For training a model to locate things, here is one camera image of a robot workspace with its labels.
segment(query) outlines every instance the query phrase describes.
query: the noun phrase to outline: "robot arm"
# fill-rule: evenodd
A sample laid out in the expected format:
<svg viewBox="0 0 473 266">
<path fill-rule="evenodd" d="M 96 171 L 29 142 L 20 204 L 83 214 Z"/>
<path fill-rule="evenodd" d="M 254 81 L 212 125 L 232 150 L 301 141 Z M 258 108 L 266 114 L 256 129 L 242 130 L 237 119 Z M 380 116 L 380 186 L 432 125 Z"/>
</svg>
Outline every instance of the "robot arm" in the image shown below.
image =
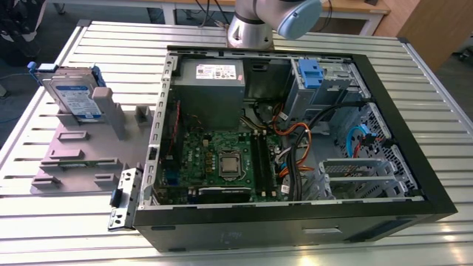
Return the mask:
<svg viewBox="0 0 473 266">
<path fill-rule="evenodd" d="M 321 0 L 237 0 L 228 42 L 237 48 L 268 49 L 273 29 L 286 39 L 297 39 L 312 29 L 321 11 Z"/>
</svg>

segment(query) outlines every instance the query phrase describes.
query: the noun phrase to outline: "aluminum slotted table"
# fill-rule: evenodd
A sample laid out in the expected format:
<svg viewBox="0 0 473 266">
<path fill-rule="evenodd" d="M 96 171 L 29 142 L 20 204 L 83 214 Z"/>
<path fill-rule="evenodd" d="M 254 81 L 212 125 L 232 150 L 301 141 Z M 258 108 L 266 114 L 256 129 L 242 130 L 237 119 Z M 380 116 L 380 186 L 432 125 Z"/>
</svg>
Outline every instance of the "aluminum slotted table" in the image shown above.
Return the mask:
<svg viewBox="0 0 473 266">
<path fill-rule="evenodd" d="M 225 46 L 218 28 L 92 22 L 56 64 L 97 63 L 124 110 L 153 104 L 166 45 Z M 29 194 L 57 106 L 39 88 L 0 151 L 0 263 L 117 265 L 458 265 L 473 263 L 473 124 L 409 44 L 394 38 L 274 35 L 276 49 L 365 54 L 456 203 L 458 214 L 372 243 L 160 254 L 134 232 L 107 231 L 109 194 Z"/>
</svg>

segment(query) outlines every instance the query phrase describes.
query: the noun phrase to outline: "metal bracket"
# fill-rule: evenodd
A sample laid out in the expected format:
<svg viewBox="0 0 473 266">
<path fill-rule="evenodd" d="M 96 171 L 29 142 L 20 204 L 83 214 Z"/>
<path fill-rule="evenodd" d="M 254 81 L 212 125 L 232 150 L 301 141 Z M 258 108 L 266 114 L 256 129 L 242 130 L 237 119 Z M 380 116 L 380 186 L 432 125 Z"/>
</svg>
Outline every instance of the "metal bracket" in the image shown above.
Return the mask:
<svg viewBox="0 0 473 266">
<path fill-rule="evenodd" d="M 121 172 L 119 187 L 112 192 L 109 218 L 111 232 L 130 231 L 133 228 L 134 211 L 138 203 L 142 170 L 130 168 Z"/>
</svg>

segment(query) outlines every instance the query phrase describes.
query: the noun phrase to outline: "wire bundle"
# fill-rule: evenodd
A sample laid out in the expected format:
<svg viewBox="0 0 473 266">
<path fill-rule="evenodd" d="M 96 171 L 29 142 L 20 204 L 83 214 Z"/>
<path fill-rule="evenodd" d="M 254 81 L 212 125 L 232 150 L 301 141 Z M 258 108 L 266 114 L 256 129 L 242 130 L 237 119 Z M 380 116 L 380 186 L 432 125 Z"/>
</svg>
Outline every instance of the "wire bundle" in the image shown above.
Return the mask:
<svg viewBox="0 0 473 266">
<path fill-rule="evenodd" d="M 229 21 L 228 18 L 226 18 L 225 12 L 224 12 L 224 10 L 221 9 L 221 6 L 220 6 L 218 1 L 217 1 L 217 0 L 213 0 L 213 1 L 214 1 L 214 3 L 217 4 L 220 13 L 221 13 L 221 15 L 224 16 L 224 19 L 225 19 L 226 24 L 229 24 L 230 21 Z M 204 21 L 202 21 L 201 25 L 198 26 L 198 28 L 204 27 L 204 25 L 205 25 L 208 19 L 213 20 L 213 22 L 218 25 L 218 21 L 216 21 L 216 20 L 212 18 L 212 15 L 209 15 L 209 13 L 208 13 L 209 8 L 210 8 L 210 0 L 206 0 L 206 9 L 204 9 L 204 7 L 201 6 L 201 4 L 198 3 L 197 0 L 194 0 L 194 2 L 196 2 L 196 4 L 198 5 L 201 11 L 204 11 L 204 13 L 205 13 L 205 18 L 204 18 Z"/>
</svg>

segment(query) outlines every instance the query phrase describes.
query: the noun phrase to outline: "power supply label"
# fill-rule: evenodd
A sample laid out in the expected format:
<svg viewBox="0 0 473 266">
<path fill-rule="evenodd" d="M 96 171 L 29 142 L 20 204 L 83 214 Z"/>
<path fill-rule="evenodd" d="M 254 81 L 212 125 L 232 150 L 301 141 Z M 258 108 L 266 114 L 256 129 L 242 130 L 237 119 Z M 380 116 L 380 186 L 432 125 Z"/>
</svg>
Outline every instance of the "power supply label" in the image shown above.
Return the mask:
<svg viewBox="0 0 473 266">
<path fill-rule="evenodd" d="M 89 98 L 87 86 L 56 86 L 57 94 L 75 116 L 83 119 L 100 118 L 101 112 L 96 102 Z"/>
<path fill-rule="evenodd" d="M 234 65 L 197 65 L 196 79 L 237 79 Z"/>
</svg>

